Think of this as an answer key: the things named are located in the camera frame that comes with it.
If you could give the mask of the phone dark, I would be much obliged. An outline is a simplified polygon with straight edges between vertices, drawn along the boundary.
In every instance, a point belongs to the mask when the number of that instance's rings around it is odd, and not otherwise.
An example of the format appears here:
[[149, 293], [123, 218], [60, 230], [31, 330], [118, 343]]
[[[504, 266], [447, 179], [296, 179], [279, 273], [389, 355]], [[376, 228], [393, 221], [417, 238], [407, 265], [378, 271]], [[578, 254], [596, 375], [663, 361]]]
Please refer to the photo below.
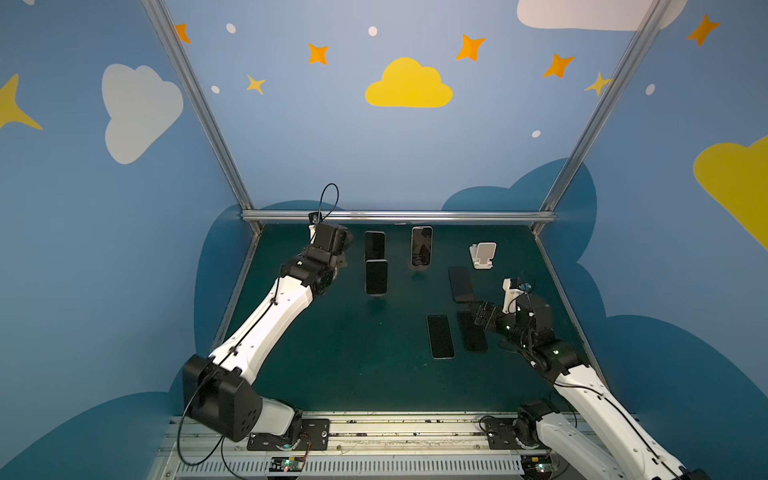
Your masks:
[[458, 310], [457, 321], [464, 348], [468, 352], [480, 353], [488, 350], [484, 329], [474, 323], [470, 310]]
[[432, 357], [436, 360], [453, 358], [455, 351], [448, 317], [428, 315], [427, 329]]
[[371, 296], [382, 296], [388, 291], [389, 265], [386, 259], [365, 262], [365, 291]]

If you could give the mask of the phone white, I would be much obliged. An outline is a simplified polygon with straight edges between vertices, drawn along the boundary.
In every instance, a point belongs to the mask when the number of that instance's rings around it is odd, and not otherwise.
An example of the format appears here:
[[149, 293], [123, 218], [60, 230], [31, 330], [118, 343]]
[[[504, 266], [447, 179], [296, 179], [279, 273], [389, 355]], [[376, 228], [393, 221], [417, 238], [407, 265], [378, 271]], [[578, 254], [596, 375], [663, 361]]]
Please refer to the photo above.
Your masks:
[[471, 303], [474, 301], [474, 290], [467, 267], [449, 267], [448, 277], [452, 298], [456, 303]]

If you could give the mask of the white stand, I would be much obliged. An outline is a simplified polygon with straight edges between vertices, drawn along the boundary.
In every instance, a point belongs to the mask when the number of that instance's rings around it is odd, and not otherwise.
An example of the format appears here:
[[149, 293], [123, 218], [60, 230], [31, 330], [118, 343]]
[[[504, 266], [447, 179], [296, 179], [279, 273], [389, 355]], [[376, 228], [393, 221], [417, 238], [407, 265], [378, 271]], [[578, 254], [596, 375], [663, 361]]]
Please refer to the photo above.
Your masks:
[[476, 270], [490, 270], [493, 268], [497, 244], [495, 242], [479, 242], [469, 246], [469, 254]]

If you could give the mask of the phone silver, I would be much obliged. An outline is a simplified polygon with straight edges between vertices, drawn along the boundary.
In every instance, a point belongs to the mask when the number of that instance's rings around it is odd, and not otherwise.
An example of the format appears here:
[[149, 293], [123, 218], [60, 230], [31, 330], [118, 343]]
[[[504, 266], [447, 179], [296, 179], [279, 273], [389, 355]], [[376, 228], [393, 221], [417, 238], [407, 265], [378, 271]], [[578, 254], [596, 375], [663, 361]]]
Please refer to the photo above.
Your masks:
[[431, 265], [434, 230], [431, 226], [414, 226], [411, 231], [411, 261], [414, 270], [423, 271]]

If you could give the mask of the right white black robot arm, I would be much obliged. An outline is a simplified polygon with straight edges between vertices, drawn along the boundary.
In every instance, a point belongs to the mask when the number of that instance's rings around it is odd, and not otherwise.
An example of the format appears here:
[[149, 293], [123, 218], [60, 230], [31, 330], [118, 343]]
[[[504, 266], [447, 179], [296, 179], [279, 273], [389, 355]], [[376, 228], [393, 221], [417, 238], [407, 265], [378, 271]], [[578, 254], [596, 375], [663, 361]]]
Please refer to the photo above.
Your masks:
[[586, 479], [707, 479], [662, 447], [612, 395], [569, 342], [557, 337], [549, 304], [522, 293], [506, 305], [475, 302], [473, 323], [501, 335], [591, 427], [582, 434], [546, 401], [519, 408], [515, 440], [559, 454]]

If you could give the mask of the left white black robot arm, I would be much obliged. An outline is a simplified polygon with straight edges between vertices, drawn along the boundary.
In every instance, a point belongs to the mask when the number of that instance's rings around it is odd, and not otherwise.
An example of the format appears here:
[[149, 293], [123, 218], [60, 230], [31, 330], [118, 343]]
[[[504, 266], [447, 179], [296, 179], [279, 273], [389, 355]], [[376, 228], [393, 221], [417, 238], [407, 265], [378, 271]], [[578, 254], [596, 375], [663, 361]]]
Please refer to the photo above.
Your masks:
[[260, 396], [253, 384], [287, 328], [346, 266], [345, 251], [352, 241], [346, 227], [320, 222], [309, 230], [309, 244], [281, 265], [273, 286], [246, 321], [208, 356], [194, 355], [185, 363], [183, 418], [233, 442], [266, 436], [287, 448], [299, 441], [301, 412]]

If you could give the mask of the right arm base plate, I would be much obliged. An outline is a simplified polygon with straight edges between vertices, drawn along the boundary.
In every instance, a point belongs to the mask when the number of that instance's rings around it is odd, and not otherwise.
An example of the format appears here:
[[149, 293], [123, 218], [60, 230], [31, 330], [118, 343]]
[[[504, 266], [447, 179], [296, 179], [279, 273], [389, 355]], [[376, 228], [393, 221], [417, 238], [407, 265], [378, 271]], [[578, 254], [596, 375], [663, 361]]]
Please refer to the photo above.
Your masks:
[[478, 425], [491, 450], [549, 450], [536, 432], [535, 422], [519, 418], [483, 416]]

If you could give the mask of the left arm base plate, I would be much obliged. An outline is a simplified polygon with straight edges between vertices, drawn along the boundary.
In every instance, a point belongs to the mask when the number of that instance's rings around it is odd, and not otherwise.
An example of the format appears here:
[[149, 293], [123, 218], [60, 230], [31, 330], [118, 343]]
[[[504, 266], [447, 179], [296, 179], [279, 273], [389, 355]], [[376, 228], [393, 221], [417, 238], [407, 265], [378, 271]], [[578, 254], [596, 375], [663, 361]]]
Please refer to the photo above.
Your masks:
[[248, 451], [326, 451], [330, 439], [331, 422], [327, 418], [303, 418], [294, 423], [285, 436], [251, 433]]

